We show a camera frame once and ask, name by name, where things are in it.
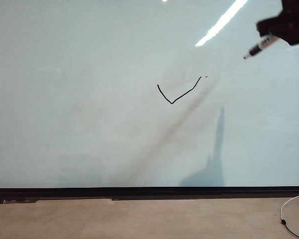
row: white board surface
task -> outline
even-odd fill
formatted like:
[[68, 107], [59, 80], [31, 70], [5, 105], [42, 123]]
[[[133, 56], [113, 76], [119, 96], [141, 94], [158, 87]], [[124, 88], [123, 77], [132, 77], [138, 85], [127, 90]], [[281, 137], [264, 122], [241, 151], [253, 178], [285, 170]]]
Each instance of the white board surface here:
[[299, 46], [244, 60], [239, 2], [0, 0], [0, 188], [299, 186]]

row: floor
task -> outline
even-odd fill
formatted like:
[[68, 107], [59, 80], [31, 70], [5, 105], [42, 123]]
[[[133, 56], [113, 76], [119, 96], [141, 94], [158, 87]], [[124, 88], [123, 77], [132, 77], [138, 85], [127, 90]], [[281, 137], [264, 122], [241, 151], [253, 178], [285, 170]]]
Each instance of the floor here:
[[[0, 239], [292, 239], [287, 198], [0, 204]], [[299, 234], [299, 199], [285, 209]]]

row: black cable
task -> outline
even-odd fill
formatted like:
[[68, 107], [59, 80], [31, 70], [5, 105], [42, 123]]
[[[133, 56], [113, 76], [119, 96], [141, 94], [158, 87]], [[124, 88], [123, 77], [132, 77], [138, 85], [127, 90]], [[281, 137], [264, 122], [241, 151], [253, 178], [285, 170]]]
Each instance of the black cable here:
[[165, 95], [164, 93], [160, 90], [159, 85], [157, 85], [159, 92], [164, 96], [165, 100], [167, 100], [170, 104], [174, 104], [175, 101], [177, 101], [178, 99], [182, 98], [184, 95], [186, 95], [187, 93], [191, 92], [192, 90], [194, 90], [194, 88], [196, 87], [197, 83], [199, 82], [201, 77], [198, 78], [196, 84], [194, 85], [193, 88], [191, 88], [189, 91], [187, 91], [186, 93], [182, 94], [180, 97], [178, 97], [176, 100], [174, 100], [173, 102], [171, 102]]
[[292, 232], [288, 227], [287, 227], [287, 222], [286, 220], [282, 219], [281, 223], [285, 226], [285, 228], [288, 230], [288, 232], [290, 232], [292, 235], [294, 235], [296, 238], [299, 238], [299, 236], [297, 234], [295, 234], [294, 232]]

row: cable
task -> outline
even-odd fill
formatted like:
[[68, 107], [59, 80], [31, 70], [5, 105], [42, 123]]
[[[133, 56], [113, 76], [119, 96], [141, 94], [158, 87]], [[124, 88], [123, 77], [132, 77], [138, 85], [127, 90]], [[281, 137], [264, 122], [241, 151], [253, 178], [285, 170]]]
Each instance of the cable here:
[[194, 88], [196, 87], [197, 83], [199, 82], [201, 77], [198, 78], [196, 84], [194, 85], [193, 88], [191, 88], [189, 91], [187, 91], [186, 93], [182, 94], [180, 97], [178, 97], [176, 100], [174, 100], [173, 102], [171, 102], [165, 95], [164, 93], [160, 90], [159, 85], [157, 85], [159, 92], [164, 96], [165, 100], [167, 100], [171, 105], [175, 103], [175, 101], [177, 101], [178, 99], [182, 98], [184, 95], [186, 95], [187, 93], [189, 93], [190, 91], [194, 90]]
[[285, 219], [283, 219], [283, 209], [285, 207], [285, 205], [290, 202], [291, 200], [295, 199], [295, 198], [299, 198], [299, 196], [296, 196], [294, 198], [291, 198], [289, 199], [288, 201], [286, 201], [283, 206], [281, 207], [281, 210], [280, 210], [280, 219], [281, 219], [281, 223], [285, 226], [285, 228], [287, 229], [288, 232], [290, 232], [292, 235], [294, 235], [296, 238], [299, 238], [299, 236], [297, 234], [295, 234], [293, 231], [291, 231], [288, 226], [287, 226], [287, 222]]

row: black frame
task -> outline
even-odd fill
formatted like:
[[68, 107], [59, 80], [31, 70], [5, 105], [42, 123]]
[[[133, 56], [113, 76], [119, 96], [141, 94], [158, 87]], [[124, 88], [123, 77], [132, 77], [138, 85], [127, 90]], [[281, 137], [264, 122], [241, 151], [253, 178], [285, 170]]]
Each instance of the black frame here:
[[188, 199], [289, 197], [299, 186], [287, 187], [101, 187], [101, 188], [0, 188], [0, 198], [100, 197], [124, 199]]

